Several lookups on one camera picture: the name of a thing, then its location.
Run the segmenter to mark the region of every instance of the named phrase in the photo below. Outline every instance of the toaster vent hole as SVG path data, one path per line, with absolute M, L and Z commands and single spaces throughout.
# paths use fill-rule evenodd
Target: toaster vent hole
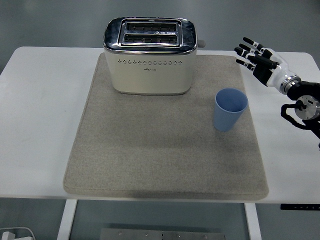
M 182 61 L 136 61 L 136 60 L 120 60 L 118 59 L 119 64 L 134 64 L 134 65 L 182 65 Z

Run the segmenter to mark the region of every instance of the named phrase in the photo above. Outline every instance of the robot finger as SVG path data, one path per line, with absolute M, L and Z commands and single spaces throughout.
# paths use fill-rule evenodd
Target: robot finger
M 263 45 L 261 45 L 260 43 L 253 41 L 247 37 L 243 38 L 243 41 L 245 41 L 246 43 L 252 45 L 253 47 L 255 47 L 256 49 L 258 49 L 260 55 L 264 58 L 270 59 L 271 56 L 273 55 L 273 53 L 271 51 L 269 51 L 267 48 L 265 48 Z
M 256 65 L 251 64 L 251 63 L 247 63 L 247 62 L 242 61 L 242 60 L 240 60 L 240 59 L 236 59 L 235 62 L 238 63 L 238 64 L 240 64 L 240 65 L 245 66 L 247 69 L 249 69 L 249 70 L 251 70 L 251 71 L 254 71 L 255 68 L 256 68 Z
M 252 49 L 252 48 L 250 48 L 250 47 L 248 47 L 247 45 L 244 45 L 244 44 L 242 44 L 242 43 L 239 44 L 239 47 L 242 48 L 242 49 L 244 49 L 244 50 L 246 50 L 246 51 L 248 51 L 248 52 L 250 52 L 250 53 L 254 53 L 254 54 L 256 54 L 256 55 L 261 54 L 259 51 L 254 50 L 254 49 Z
M 242 49 L 241 47 L 236 47 L 234 51 L 236 52 L 236 54 L 238 54 L 239 56 L 245 59 L 248 59 L 250 62 L 252 62 L 252 59 L 254 59 L 256 56 L 253 52 Z
M 256 49 L 258 49 L 258 51 L 261 51 L 261 53 L 263 53 L 263 50 L 264 50 L 264 46 L 263 45 L 261 45 L 260 43 L 258 43 L 258 42 L 256 42 L 256 41 L 253 41 L 253 40 L 251 40 L 251 39 L 249 39 L 249 38 L 247 38 L 247 37 L 244 37 L 243 38 L 243 41 L 245 41 L 246 43 L 248 43 L 248 44 L 250 44 L 250 45 L 252 45 L 253 47 L 255 47 Z

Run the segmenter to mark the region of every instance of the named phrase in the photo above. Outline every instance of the robotic hand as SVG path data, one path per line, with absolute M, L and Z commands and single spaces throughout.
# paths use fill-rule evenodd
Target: robotic hand
M 299 76 L 289 70 L 288 63 L 277 52 L 247 37 L 243 40 L 253 48 L 239 44 L 234 50 L 250 63 L 239 59 L 236 62 L 253 71 L 253 75 L 263 85 L 274 87 L 296 101 L 295 104 L 283 105 L 281 116 L 297 128 L 311 130 L 320 139 L 320 83 L 301 81 Z M 288 108 L 293 108 L 305 125 L 288 115 Z

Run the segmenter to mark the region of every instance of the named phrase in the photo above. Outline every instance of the cream toaster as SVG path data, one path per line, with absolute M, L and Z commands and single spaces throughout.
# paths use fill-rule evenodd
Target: cream toaster
M 186 19 L 116 18 L 106 27 L 103 46 L 120 93 L 181 95 L 191 87 L 198 42 Z

